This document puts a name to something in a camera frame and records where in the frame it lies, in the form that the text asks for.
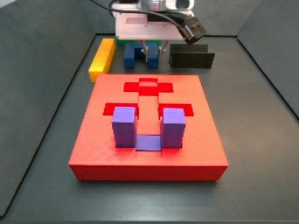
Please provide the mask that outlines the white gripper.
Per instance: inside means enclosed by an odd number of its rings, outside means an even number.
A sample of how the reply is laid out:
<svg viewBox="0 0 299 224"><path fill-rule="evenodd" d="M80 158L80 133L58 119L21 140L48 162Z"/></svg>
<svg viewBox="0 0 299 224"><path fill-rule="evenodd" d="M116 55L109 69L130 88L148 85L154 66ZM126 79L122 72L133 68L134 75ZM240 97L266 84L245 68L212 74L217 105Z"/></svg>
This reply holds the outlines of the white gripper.
<svg viewBox="0 0 299 224"><path fill-rule="evenodd" d="M193 16L193 3L165 3L162 14L170 17L172 12ZM122 11L140 11L140 3L113 3L113 9ZM148 62L146 40L161 40L160 53L165 53L168 40L182 40L176 26L162 17L156 15L113 12L116 19L116 37L121 40L140 40L144 61Z"/></svg>

